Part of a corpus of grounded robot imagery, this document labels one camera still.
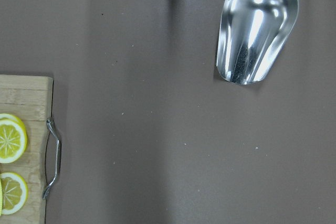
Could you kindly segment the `metal ice scoop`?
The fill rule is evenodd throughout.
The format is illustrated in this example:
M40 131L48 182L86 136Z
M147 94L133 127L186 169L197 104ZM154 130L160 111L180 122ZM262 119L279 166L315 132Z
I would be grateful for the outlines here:
M219 75L242 85L264 80L298 13L299 0L225 0L216 54Z

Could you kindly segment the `bamboo cutting board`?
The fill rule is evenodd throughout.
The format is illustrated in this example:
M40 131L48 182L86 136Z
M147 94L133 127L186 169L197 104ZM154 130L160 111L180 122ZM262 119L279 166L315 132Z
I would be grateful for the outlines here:
M1 172L21 175L28 186L23 207L2 215L1 223L45 223L46 202L60 173L61 139L51 117L53 84L50 77L1 75L1 112L19 117L27 132L27 146L16 161L1 164ZM49 135L56 140L55 172L46 177L46 147Z

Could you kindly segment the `lemon slice upper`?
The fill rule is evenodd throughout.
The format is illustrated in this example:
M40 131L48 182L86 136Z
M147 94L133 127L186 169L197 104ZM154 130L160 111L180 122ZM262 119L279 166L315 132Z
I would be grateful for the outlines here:
M22 124L10 119L1 120L1 163L17 161L25 152L27 133Z

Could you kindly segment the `lemon slice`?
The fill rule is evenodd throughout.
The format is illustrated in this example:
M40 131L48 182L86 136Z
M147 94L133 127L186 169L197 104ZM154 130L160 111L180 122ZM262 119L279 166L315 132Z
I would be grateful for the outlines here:
M17 161L25 152L27 133L22 124L10 119L1 120L1 163Z
M12 215L23 207L28 197L28 186L18 173L1 173L2 215Z

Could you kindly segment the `lemon slice hidden back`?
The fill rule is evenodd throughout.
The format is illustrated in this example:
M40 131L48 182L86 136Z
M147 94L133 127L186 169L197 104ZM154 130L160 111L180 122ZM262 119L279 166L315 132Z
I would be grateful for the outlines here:
M19 117L15 116L13 114L1 113L0 114L0 120L11 120L11 121L13 121L17 124L24 125L23 121Z

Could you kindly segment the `lemon slice lower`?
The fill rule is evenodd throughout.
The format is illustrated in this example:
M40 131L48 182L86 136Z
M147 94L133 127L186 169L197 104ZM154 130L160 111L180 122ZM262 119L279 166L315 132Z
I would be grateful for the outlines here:
M1 173L2 215L12 215L23 207L28 197L28 186L18 173Z

